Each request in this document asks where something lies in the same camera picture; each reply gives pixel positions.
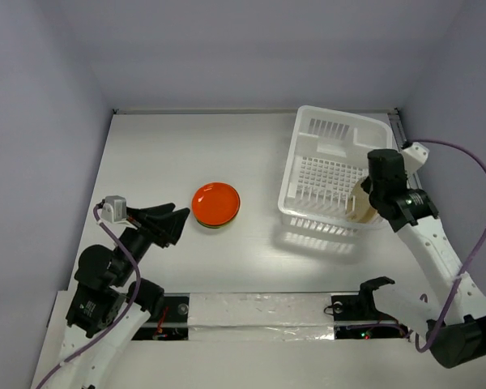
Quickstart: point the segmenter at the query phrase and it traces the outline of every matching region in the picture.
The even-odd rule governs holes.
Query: plastic crate
[[[279,194],[283,222],[317,235],[343,236],[385,225],[380,216],[368,224],[347,221],[355,205],[351,191],[367,176],[367,153],[376,148],[393,148],[392,130],[385,123],[300,107]]]

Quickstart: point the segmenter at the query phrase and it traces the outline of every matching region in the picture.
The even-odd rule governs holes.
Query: white wall
[[[407,103],[402,120],[412,138],[446,139],[486,162],[486,0],[468,1]],[[431,147],[421,172],[462,258],[486,223],[486,178],[475,162]],[[486,245],[471,269],[486,293]]]
[[[69,31],[49,0],[0,0],[0,389],[30,386],[111,118]]]
[[[61,0],[116,108],[392,108],[462,2]]]

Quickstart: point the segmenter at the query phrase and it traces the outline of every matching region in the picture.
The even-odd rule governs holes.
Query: red plate
[[[221,226],[236,217],[240,209],[240,196],[234,188],[223,182],[211,182],[194,194],[194,217],[206,227]]]

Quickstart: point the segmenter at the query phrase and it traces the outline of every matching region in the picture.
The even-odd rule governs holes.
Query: stack of plates
[[[230,223],[240,210],[240,196],[223,182],[211,182],[194,194],[192,209],[196,220],[209,229]]]

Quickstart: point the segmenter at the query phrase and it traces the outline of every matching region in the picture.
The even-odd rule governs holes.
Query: cable
[[[69,363],[73,361],[75,358],[79,357],[81,354],[83,354],[85,351],[99,343],[105,336],[107,336],[110,331],[112,331],[115,326],[117,326],[121,320],[124,319],[126,314],[128,313],[128,310],[130,310],[131,306],[135,303],[135,299],[137,298],[137,295],[139,294],[139,289],[140,289],[140,283],[141,283],[141,275],[140,275],[140,269],[139,265],[137,262],[135,262],[135,259],[133,258],[133,255],[126,249],[126,247],[122,244],[122,242],[119,240],[118,237],[115,236],[115,234],[102,222],[100,221],[100,216],[99,216],[99,209],[102,207],[102,203],[97,204],[93,208],[93,215],[98,222],[99,226],[108,234],[109,237],[112,238],[112,240],[119,246],[121,251],[124,253],[124,255],[128,258],[128,260],[131,263],[131,266],[134,269],[135,272],[135,289],[133,291],[133,294],[131,295],[130,300],[128,301],[125,309],[119,314],[115,320],[113,320],[112,324],[108,328],[106,328],[104,331],[102,331],[95,339],[91,340],[90,343],[84,345],[82,348],[79,348],[76,350],[74,353],[72,353],[70,356],[65,358],[61,363],[55,365],[50,372],[47,373],[46,376],[41,379],[40,383],[36,386],[36,389],[41,389],[51,378],[53,375],[60,370],[65,363]]]
[[[412,140],[412,142],[435,143],[435,144],[441,144],[443,146],[455,148],[456,150],[459,150],[460,152],[464,152],[465,154],[470,156],[475,162],[477,162],[477,164],[480,166],[480,168],[486,174],[486,164],[478,156],[476,156],[473,152],[470,152],[469,150],[467,150],[463,146],[459,146],[459,145],[454,144],[454,143],[446,142],[446,141],[443,141],[443,140],[435,140],[435,139],[415,139],[415,140]],[[441,328],[442,324],[445,322],[445,316],[448,313],[450,306],[452,305],[455,294],[458,291],[459,284],[461,284],[461,277],[459,277],[459,276],[468,271],[468,268],[470,267],[470,265],[473,261],[473,258],[477,255],[477,253],[479,252],[480,248],[482,247],[482,245],[484,244],[485,241],[486,241],[486,227],[484,227],[484,231],[481,234],[479,240],[477,241],[477,243],[475,244],[475,246],[471,250],[470,254],[467,256],[467,259],[464,261],[463,265],[459,269],[458,278],[452,284],[452,289],[450,290],[450,293],[449,293],[448,297],[446,298],[445,304],[443,305],[443,309],[442,309],[441,313],[439,314],[439,318],[437,319],[436,324],[434,325],[434,328],[430,332],[430,336],[428,337],[428,340],[427,340],[427,343],[425,344],[425,346],[420,347],[420,344],[419,344],[420,336],[418,334],[416,334],[416,349],[420,353],[424,353],[425,351],[427,351],[432,346],[434,340],[437,338],[437,333],[439,332],[439,329]]]

